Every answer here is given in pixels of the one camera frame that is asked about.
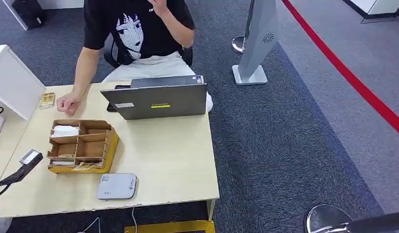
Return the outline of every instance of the metal pole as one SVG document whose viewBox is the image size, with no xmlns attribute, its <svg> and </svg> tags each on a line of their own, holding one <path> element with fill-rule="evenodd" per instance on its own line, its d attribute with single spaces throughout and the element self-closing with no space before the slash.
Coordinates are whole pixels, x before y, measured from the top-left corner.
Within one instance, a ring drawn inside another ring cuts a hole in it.
<svg viewBox="0 0 399 233">
<path fill-rule="evenodd" d="M 331 205 L 318 205 L 305 221 L 307 233 L 382 233 L 399 230 L 399 212 L 353 221 L 343 210 Z"/>
<path fill-rule="evenodd" d="M 233 40 L 233 49 L 235 52 L 238 53 L 244 53 L 245 51 L 245 45 L 247 43 L 247 39 L 249 36 L 249 28 L 251 27 L 251 23 L 252 23 L 252 15 L 253 15 L 253 11 L 254 11 L 254 3 L 255 0 L 251 0 L 251 4 L 249 5 L 249 13 L 248 13 L 248 19 L 247 19 L 247 25 L 245 26 L 245 36 L 237 36 L 236 38 L 234 38 Z"/>
</svg>

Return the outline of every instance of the white pants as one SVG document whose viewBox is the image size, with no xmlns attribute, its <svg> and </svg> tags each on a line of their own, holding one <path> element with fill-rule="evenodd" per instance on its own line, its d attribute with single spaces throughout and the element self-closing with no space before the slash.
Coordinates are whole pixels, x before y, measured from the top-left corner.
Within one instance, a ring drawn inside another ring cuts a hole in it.
<svg viewBox="0 0 399 233">
<path fill-rule="evenodd" d="M 152 56 L 150 58 L 138 59 L 130 65 L 121 65 L 112 71 L 102 82 L 131 81 L 138 78 L 159 78 L 173 76 L 195 75 L 191 68 L 185 63 L 178 52 L 168 56 Z M 207 111 L 213 107 L 211 96 L 207 92 Z"/>
</svg>

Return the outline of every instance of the yellow base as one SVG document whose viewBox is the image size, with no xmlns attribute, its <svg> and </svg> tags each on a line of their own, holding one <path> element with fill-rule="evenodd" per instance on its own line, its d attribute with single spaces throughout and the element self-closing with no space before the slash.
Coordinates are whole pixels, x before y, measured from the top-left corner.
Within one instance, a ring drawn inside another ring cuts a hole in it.
<svg viewBox="0 0 399 233">
<path fill-rule="evenodd" d="M 183 233 L 199 232 L 215 233 L 214 222 L 206 220 L 170 222 L 138 226 L 138 233 Z M 135 226 L 125 227 L 125 233 L 134 233 Z"/>
<path fill-rule="evenodd" d="M 114 160 L 118 141 L 119 141 L 118 134 L 114 133 L 111 139 L 110 147 L 105 157 L 105 166 L 103 168 L 90 168 L 88 170 L 76 171 L 73 170 L 73 168 L 69 167 L 49 167 L 48 170 L 57 174 L 58 173 L 97 173 L 97 174 L 109 173 L 109 171 L 111 170 L 112 162 Z"/>
</svg>

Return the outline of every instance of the white sign stand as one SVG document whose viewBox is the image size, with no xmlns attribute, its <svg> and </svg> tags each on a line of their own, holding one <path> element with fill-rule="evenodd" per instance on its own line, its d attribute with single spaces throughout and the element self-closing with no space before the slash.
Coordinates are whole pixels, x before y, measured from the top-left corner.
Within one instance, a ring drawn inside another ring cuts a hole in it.
<svg viewBox="0 0 399 233">
<path fill-rule="evenodd" d="M 29 120 L 44 91 L 45 86 L 15 53 L 0 45 L 0 105 Z"/>
<path fill-rule="evenodd" d="M 237 85 L 267 83 L 260 65 L 278 41 L 275 0 L 251 0 L 245 37 L 233 40 L 233 48 L 244 53 L 239 65 L 233 66 Z"/>
</svg>

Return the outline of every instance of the stanchion base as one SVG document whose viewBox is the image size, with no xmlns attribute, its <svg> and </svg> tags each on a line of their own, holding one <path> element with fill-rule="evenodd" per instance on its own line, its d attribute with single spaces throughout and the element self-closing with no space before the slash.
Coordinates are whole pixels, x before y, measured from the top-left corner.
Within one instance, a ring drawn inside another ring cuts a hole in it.
<svg viewBox="0 0 399 233">
<path fill-rule="evenodd" d="M 305 231 L 312 233 L 322 228 L 349 222 L 352 222 L 352 218 L 343 210 L 331 205 L 318 205 L 308 213 L 305 221 Z M 327 232 L 327 230 L 329 229 L 324 229 L 324 231 L 319 231 L 318 233 Z"/>
<path fill-rule="evenodd" d="M 244 53 L 245 47 L 244 47 L 244 36 L 237 36 L 233 40 L 233 49 L 237 53 Z"/>
<path fill-rule="evenodd" d="M 237 85 L 254 85 L 254 84 L 265 84 L 268 82 L 264 69 L 261 65 L 254 71 L 249 79 L 242 79 L 238 72 L 238 65 L 233 66 L 233 73 L 235 82 Z"/>
</svg>

